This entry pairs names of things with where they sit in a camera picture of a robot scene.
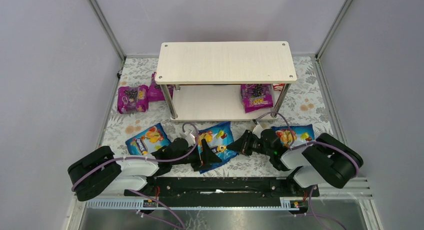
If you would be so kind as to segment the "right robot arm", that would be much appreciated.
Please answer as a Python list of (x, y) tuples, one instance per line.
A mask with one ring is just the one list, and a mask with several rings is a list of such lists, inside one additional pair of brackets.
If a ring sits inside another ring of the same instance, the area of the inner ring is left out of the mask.
[(290, 171), (289, 179), (301, 188), (328, 183), (342, 189), (364, 164), (357, 152), (327, 133), (298, 146), (282, 142), (282, 136), (272, 129), (263, 130), (260, 136), (246, 130), (227, 149), (246, 156), (253, 152), (268, 156), (275, 169)]

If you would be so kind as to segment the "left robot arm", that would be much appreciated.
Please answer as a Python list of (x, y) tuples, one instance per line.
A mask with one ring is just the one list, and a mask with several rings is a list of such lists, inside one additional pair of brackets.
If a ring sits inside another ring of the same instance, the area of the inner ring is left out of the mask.
[(67, 172), (72, 192), (81, 202), (100, 194), (139, 191), (149, 177), (168, 173), (174, 165), (190, 164), (194, 171), (221, 163), (215, 149), (201, 140), (202, 151), (193, 142), (176, 138), (173, 142), (146, 155), (115, 155), (109, 146), (102, 146), (69, 166)]

